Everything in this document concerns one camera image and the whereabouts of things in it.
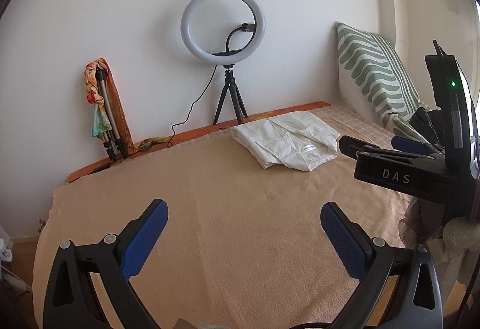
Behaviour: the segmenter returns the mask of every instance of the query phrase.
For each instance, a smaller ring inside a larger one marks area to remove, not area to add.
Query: pillow
[[[342,97],[366,120],[395,135],[427,142],[409,123],[419,95],[387,38],[337,23]]]

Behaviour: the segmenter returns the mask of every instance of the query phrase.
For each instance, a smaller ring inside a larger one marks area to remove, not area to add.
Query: white ring light
[[[185,8],[181,23],[180,31],[181,37],[185,46],[188,48],[194,56],[199,59],[202,59],[211,64],[217,64],[219,66],[225,66],[228,64],[235,64],[240,61],[243,61],[245,58],[248,58],[260,45],[263,35],[265,34],[265,16],[263,15],[263,10],[257,0],[242,0],[245,2],[253,13],[253,18],[255,20],[256,28],[253,38],[250,42],[234,55],[230,56],[217,56],[210,54],[203,49],[201,49],[198,44],[193,40],[191,36],[191,23],[193,17],[202,3],[206,0],[191,0],[190,3]]]

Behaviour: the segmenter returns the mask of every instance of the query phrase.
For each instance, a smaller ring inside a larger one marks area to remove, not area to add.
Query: white cloth
[[[264,169],[282,163],[310,172],[338,154],[340,134],[307,111],[255,120],[230,131],[233,139],[247,148]]]

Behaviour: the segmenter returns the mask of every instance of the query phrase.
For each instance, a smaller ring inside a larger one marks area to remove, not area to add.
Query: brown bedspread
[[[315,114],[338,132],[362,138],[324,111]],[[281,165],[264,170],[225,133],[60,187],[35,258],[37,321],[41,325],[59,243],[90,244],[118,234],[153,198],[167,202],[169,221],[130,281],[160,327],[171,328],[178,318],[244,329],[330,321],[357,281],[320,226],[323,204],[337,202],[370,236],[401,246],[398,221],[410,199],[355,180],[354,165],[340,154],[310,173]],[[121,328],[94,281],[111,326]]]

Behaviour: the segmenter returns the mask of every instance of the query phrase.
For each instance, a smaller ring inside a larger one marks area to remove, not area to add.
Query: metal bolt
[[[114,243],[117,240],[117,236],[115,234],[108,234],[105,235],[105,238],[103,239],[104,243]]]
[[[378,246],[379,248],[385,246],[385,240],[382,237],[375,237],[372,242],[375,246]]]
[[[60,247],[62,249],[67,249],[69,246],[70,246],[70,241],[69,240],[60,242]]]

